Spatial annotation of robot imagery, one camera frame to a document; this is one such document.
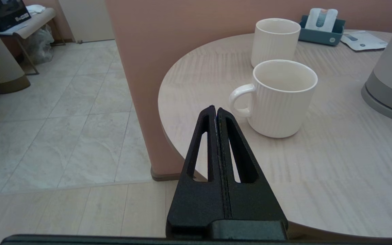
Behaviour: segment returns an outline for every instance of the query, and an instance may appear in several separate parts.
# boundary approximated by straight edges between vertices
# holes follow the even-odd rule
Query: ribbed ceramic mug
[[[268,60],[293,60],[301,27],[285,19],[265,19],[255,26],[252,66]]]
[[[285,138],[295,134],[306,115],[317,85],[317,74],[306,65],[288,60],[271,60],[254,68],[252,84],[236,88],[229,96],[230,110],[247,117],[262,135]],[[241,95],[252,94],[249,107],[235,108]]]

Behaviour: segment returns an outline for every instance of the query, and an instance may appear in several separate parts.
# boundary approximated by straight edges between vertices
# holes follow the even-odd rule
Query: teal tray
[[[336,46],[340,42],[344,33],[344,24],[346,23],[345,20],[336,19],[332,32],[305,29],[307,21],[308,15],[303,15],[302,21],[300,22],[300,26],[302,27],[299,35],[300,41],[331,46]]]

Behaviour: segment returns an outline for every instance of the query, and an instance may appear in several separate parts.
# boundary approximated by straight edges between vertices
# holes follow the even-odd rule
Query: plastic bag
[[[26,39],[24,45],[31,61],[34,64],[50,62],[53,56],[51,43],[54,42],[51,27],[45,25]]]

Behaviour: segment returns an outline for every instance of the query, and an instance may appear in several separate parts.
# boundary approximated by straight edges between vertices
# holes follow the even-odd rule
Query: round table
[[[387,42],[392,36],[371,33]],[[253,36],[196,48],[165,76],[159,114],[172,147],[184,158],[200,111],[211,104],[230,111],[229,94],[251,82]],[[289,138],[268,138],[236,117],[289,222],[334,234],[392,238],[392,119],[361,97],[381,53],[299,42],[294,60],[318,75],[300,130]],[[237,101],[238,107],[248,100]],[[206,140],[196,170],[207,175]]]

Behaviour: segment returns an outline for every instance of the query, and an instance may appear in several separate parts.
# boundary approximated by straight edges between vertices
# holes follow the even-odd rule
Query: mug handle
[[[247,93],[252,93],[255,92],[255,85],[253,84],[246,84],[243,86],[240,86],[236,88],[232,93],[229,95],[229,108],[231,109],[232,113],[235,114],[236,116],[241,116],[241,117],[250,117],[250,108],[246,107],[244,109],[237,109],[235,108],[234,104],[235,101],[238,99],[238,97],[247,94]]]

